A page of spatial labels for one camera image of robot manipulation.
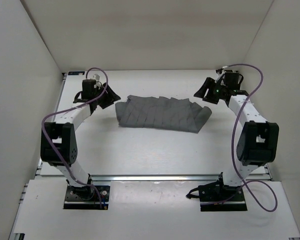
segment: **wrinkled cloth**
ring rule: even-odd
[[[198,133],[212,114],[187,99],[140,97],[129,95],[115,104],[119,125],[128,128],[154,128]]]

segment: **white table surface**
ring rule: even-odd
[[[218,175],[232,168],[231,134],[235,114],[224,101],[218,105],[193,97],[214,70],[107,71],[109,85],[126,101],[140,97],[189,98],[208,106],[212,115],[198,134],[149,128],[119,127],[115,106],[100,107],[76,131],[77,160],[91,175]],[[105,81],[101,72],[100,80]],[[71,107],[82,90],[83,75],[66,78],[58,110]],[[238,127],[236,139],[241,133]],[[263,167],[252,174],[264,174]],[[43,163],[42,176],[61,175]]]
[[[24,240],[288,240],[300,237],[280,182],[268,182],[278,197],[274,213],[262,210],[244,188],[248,211],[200,212],[187,199],[195,181],[111,182],[109,210],[63,209],[66,181],[31,180],[14,233]],[[272,193],[262,184],[251,189],[266,208]]]

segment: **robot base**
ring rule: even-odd
[[[218,181],[198,186],[201,212],[237,212],[248,210],[244,192],[242,190],[224,203],[205,205],[206,203],[223,201],[233,195],[232,192],[218,194],[216,192],[218,187]]]
[[[63,209],[80,209],[80,210],[108,210],[109,208],[109,185],[95,185],[98,189],[101,200],[104,199],[105,204],[102,202],[100,208],[100,202],[97,195],[89,198],[81,198],[73,192],[73,187],[67,186],[64,197]]]

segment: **black cable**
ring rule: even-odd
[[[241,83],[244,81],[244,76],[241,73],[239,73],[239,76],[241,77],[239,81],[239,85],[241,85]]]
[[[82,91],[79,91],[79,92],[74,96],[74,101],[76,101],[76,100],[79,98],[79,96],[80,96],[81,93],[82,93]]]

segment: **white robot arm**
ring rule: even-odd
[[[92,115],[97,106],[105,109],[120,99],[109,85],[101,85],[99,79],[98,81],[85,79],[82,81],[82,91],[74,97],[71,109],[75,109],[63,114],[56,122],[44,123],[45,131],[52,140],[53,146],[57,148],[69,167],[68,169],[64,165],[42,132],[40,149],[42,161],[59,169],[68,183],[63,205],[65,209],[97,209],[98,205],[94,204],[95,200],[93,199],[95,191],[89,187],[93,184],[92,179],[77,160],[78,148],[75,131],[85,119]],[[110,186],[95,187],[98,192],[107,190],[104,199],[109,199]]]
[[[245,90],[240,90],[244,77],[232,70],[220,69],[217,73],[219,77],[216,80],[208,77],[194,97],[213,104],[224,100],[238,116],[248,96]],[[242,132],[234,156],[236,169],[231,167],[221,172],[216,182],[200,185],[186,195],[189,199],[200,199],[201,211],[246,211],[243,192],[239,191],[243,180],[255,169],[273,162],[276,157],[279,135],[276,123],[262,117],[250,100],[246,102],[239,122]],[[194,191],[199,191],[199,195],[191,194]]]

